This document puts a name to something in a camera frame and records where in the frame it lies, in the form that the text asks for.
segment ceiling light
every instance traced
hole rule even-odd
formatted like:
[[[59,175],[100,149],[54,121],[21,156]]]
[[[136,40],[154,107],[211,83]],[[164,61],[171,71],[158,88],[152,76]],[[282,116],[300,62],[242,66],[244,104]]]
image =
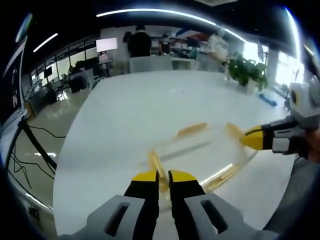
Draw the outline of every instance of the ceiling light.
[[[285,11],[286,11],[286,14],[288,15],[289,22],[290,22],[290,25],[291,25],[291,30],[292,30],[292,33],[293,33],[296,59],[300,62],[300,60],[301,60],[301,52],[300,52],[300,39],[299,39],[298,28],[297,28],[296,22],[294,20],[294,17],[291,15],[289,10],[287,8],[285,8]]]
[[[131,8],[131,9],[122,9],[122,10],[116,10],[116,11],[108,11],[108,12],[104,12],[104,13],[100,13],[97,14],[96,17],[103,17],[103,16],[107,16],[107,15],[113,15],[113,14],[121,14],[121,13],[132,13],[132,12],[158,12],[158,13],[167,13],[167,14],[175,14],[175,15],[180,15],[180,16],[184,16],[187,18],[191,18],[191,19],[196,19],[199,20],[201,22],[216,26],[217,24],[214,23],[213,21],[209,21],[206,20],[202,17],[198,17],[192,14],[188,14],[188,13],[184,13],[184,12],[180,12],[180,11],[173,11],[173,10],[166,10],[166,9],[157,9],[157,8]],[[230,33],[231,35],[235,36],[236,38],[240,39],[243,42],[247,42],[246,40],[244,40],[241,36],[239,36],[238,34],[234,33],[233,31],[225,28],[224,29],[226,32]]]
[[[310,48],[308,48],[305,44],[303,46],[312,56],[314,55],[314,53],[310,50]]]
[[[56,36],[58,36],[58,33],[53,34],[51,37],[49,37],[47,40],[45,40],[43,43],[41,43],[39,46],[37,46],[33,52],[35,53],[36,51],[38,51],[43,45],[45,45],[47,42],[49,42],[51,39],[55,38]]]

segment ceiling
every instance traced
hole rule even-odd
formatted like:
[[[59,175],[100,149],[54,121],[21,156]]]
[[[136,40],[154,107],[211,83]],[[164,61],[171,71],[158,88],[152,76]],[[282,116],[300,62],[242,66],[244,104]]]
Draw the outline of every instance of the ceiling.
[[[180,12],[188,12],[217,24],[224,24],[234,29],[239,34],[251,34],[260,36],[263,41],[271,42],[285,52],[294,51],[293,38],[288,24],[288,18],[284,17],[282,6],[288,6],[300,25],[302,36],[312,37],[318,44],[320,42],[319,30],[316,27],[318,15],[314,1],[304,0],[296,3],[291,0],[283,1],[256,1],[239,0],[218,6],[208,6],[196,0],[108,0],[87,1],[52,1],[36,4],[33,1],[10,2],[2,6],[0,19],[2,24],[9,23],[2,35],[3,44],[1,50],[1,68],[8,62],[14,49],[17,47],[15,38],[18,29],[27,13],[33,14],[33,22],[28,30],[27,48],[25,57],[28,59],[28,68],[61,49],[67,44],[81,38],[100,33],[100,29],[135,25],[144,23],[148,25],[163,25],[180,28],[189,28],[201,31],[204,25],[194,24],[194,21],[163,17],[160,14],[139,13],[110,15],[108,17],[96,17],[98,13],[104,13],[127,8],[166,8]],[[59,35],[46,47],[36,53],[33,49],[45,39],[59,33]],[[310,65],[310,56],[303,50],[303,62]]]

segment floor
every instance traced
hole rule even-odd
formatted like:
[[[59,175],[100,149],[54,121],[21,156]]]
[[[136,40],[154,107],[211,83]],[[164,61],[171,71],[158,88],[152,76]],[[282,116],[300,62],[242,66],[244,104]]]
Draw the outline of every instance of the floor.
[[[47,106],[28,124],[38,128],[45,128],[58,137],[66,136],[88,94],[89,93],[86,90],[82,90],[78,93],[66,92],[60,96],[59,101]],[[55,138],[43,129],[33,128],[32,131],[51,158],[55,162],[58,162],[59,154],[64,144],[64,138]],[[22,132],[17,139],[15,156],[16,160],[25,162],[20,163],[23,168],[17,171],[20,166],[17,163],[15,164],[15,161],[12,158],[9,164],[9,170],[12,173],[17,171],[14,173],[15,178],[30,191],[31,194],[35,195],[44,204],[52,207],[54,180],[41,171],[35,164],[38,164],[53,178],[54,174],[45,164],[24,132]],[[27,174],[31,187],[26,180],[23,170],[25,170],[25,173]],[[317,165],[304,159],[300,159],[295,163],[286,193],[265,229],[281,233],[294,221],[303,207],[306,200],[306,192],[317,171]],[[53,215],[40,211],[39,219],[41,230],[47,238],[56,239],[57,235]]]

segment blue object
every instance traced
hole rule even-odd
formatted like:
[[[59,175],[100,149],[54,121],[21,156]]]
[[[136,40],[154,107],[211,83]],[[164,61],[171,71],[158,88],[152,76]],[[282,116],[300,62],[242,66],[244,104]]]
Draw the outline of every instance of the blue object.
[[[263,93],[259,94],[259,98],[261,98],[263,101],[265,101],[267,104],[269,104],[272,107],[275,107],[278,105],[276,101],[269,99]]]

